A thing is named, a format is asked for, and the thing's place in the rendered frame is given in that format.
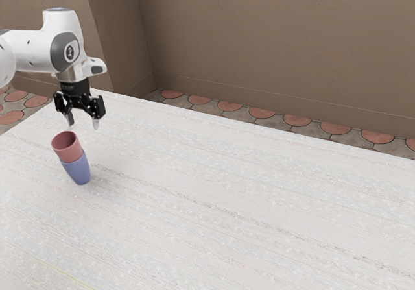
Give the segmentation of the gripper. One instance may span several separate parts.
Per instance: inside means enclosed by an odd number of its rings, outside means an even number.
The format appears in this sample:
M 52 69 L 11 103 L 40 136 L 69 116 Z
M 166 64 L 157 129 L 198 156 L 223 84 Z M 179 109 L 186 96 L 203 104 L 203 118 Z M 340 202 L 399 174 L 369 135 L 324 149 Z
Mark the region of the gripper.
M 99 128 L 100 120 L 106 114 L 104 99 L 101 95 L 91 96 L 89 79 L 79 82 L 60 82 L 61 91 L 56 91 L 53 100 L 57 112 L 60 112 L 67 120 L 68 125 L 74 125 L 73 106 L 81 106 L 93 122 L 93 128 Z

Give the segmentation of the pink cup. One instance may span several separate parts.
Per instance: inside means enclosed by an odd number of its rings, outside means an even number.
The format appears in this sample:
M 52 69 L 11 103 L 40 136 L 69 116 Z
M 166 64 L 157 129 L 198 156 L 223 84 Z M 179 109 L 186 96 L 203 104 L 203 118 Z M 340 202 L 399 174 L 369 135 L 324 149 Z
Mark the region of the pink cup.
M 51 147 L 64 163 L 75 162 L 83 155 L 77 135 L 69 130 L 58 133 L 52 139 Z

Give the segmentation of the blue cup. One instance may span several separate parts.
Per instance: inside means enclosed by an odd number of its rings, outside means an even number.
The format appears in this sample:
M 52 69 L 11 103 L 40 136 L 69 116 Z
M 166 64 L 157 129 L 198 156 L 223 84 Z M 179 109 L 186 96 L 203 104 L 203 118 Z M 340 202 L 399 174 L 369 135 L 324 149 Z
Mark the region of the blue cup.
M 60 160 L 60 163 L 75 184 L 84 185 L 91 180 L 91 169 L 85 151 L 82 151 L 82 156 L 74 162 Z

